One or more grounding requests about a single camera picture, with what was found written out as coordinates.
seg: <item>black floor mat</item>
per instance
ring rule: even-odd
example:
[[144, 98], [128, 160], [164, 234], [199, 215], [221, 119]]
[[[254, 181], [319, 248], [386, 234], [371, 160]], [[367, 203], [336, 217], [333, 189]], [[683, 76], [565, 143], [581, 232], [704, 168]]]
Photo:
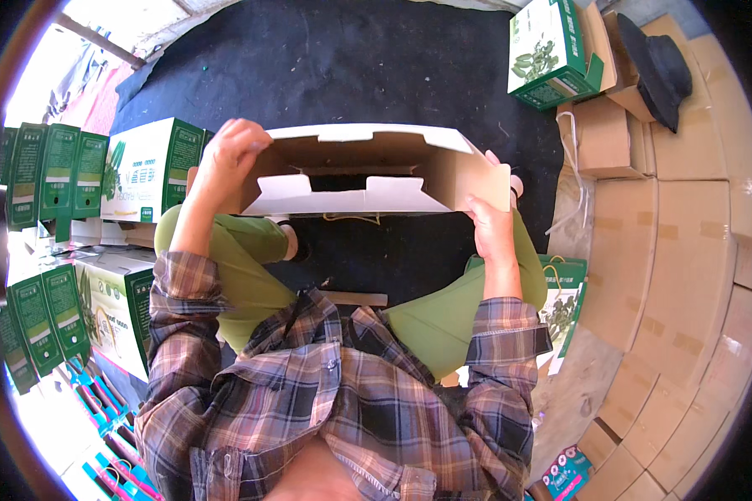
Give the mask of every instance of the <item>black floor mat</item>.
[[[554, 111], [507, 94], [510, 14], [407, 0], [249, 0], [181, 37], [112, 133], [175, 116], [217, 130], [230, 117], [265, 128], [384, 122], [459, 129], [528, 173], [520, 201], [539, 253], [548, 246], [562, 147]], [[132, 75], [130, 78], [141, 78]], [[473, 252], [462, 214], [307, 222], [322, 242], [301, 265], [271, 266], [293, 288], [388, 293], [397, 304], [461, 275]]]

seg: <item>black hat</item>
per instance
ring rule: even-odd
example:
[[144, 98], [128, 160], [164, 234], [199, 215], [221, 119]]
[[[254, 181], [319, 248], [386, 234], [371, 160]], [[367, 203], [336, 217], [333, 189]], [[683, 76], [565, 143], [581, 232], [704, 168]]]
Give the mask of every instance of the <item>black hat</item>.
[[668, 35], [647, 37], [630, 18], [618, 15], [618, 29], [630, 59], [638, 68], [638, 91], [652, 116], [674, 134], [679, 105], [694, 90], [691, 70]]

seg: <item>shirt sleeve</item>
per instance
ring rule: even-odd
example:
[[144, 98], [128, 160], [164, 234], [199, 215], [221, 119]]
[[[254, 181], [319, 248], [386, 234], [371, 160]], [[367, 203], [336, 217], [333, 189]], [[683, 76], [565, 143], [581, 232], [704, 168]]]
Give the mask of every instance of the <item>shirt sleeve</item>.
[[531, 462], [536, 356], [551, 350], [535, 307], [515, 297], [482, 301], [465, 365], [469, 390], [460, 426], [485, 473], [505, 496], [523, 492]]
[[221, 369], [216, 318], [229, 305], [209, 258], [161, 253], [153, 274], [147, 400], [135, 419], [135, 434], [151, 480], [167, 478], [167, 487], [185, 482], [175, 490], [190, 492], [188, 445], [205, 430], [198, 421]]

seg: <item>white rope handle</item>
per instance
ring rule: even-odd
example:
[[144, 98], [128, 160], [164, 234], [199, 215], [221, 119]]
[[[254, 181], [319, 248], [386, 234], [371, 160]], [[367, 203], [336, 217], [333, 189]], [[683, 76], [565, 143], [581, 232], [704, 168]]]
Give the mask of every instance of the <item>white rope handle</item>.
[[582, 176], [579, 174], [579, 155], [577, 154], [577, 119], [574, 118], [574, 114], [571, 113], [571, 111], [563, 111], [562, 113], [558, 113], [555, 120], [557, 122], [560, 121], [560, 117], [563, 115], [570, 115], [571, 116], [571, 139], [573, 144], [573, 156], [571, 156], [571, 151], [569, 150], [569, 146], [565, 143], [565, 140], [560, 138], [560, 142], [563, 144], [563, 150], [565, 151], [565, 155], [569, 158], [569, 162], [571, 163], [571, 166], [574, 171], [574, 177], [577, 178], [577, 184], [579, 185], [579, 205], [577, 205], [577, 208], [575, 208], [571, 214], [566, 215], [564, 218], [559, 220], [556, 224], [552, 225], [551, 228], [546, 230], [544, 235], [549, 235], [551, 232], [553, 232], [555, 229], [559, 228], [560, 226], [564, 225], [566, 221], [570, 220], [574, 215], [577, 215], [580, 210], [582, 209], [582, 204], [584, 204], [584, 216], [582, 218], [582, 228], [585, 227], [588, 223], [588, 198], [590, 197], [588, 193], [588, 189], [584, 186], [584, 183], [582, 182]]

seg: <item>right hand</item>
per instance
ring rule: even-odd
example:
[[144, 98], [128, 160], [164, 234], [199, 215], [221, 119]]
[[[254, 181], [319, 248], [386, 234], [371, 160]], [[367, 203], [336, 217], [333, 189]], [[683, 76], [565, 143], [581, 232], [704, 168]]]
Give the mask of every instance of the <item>right hand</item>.
[[214, 214], [220, 204], [240, 189], [257, 156], [272, 142], [270, 134], [255, 122], [245, 119], [226, 122], [206, 145], [184, 204]]
[[466, 198], [474, 221], [476, 252], [486, 266], [512, 268], [518, 266], [516, 246], [512, 238], [512, 213], [505, 213], [473, 195]]

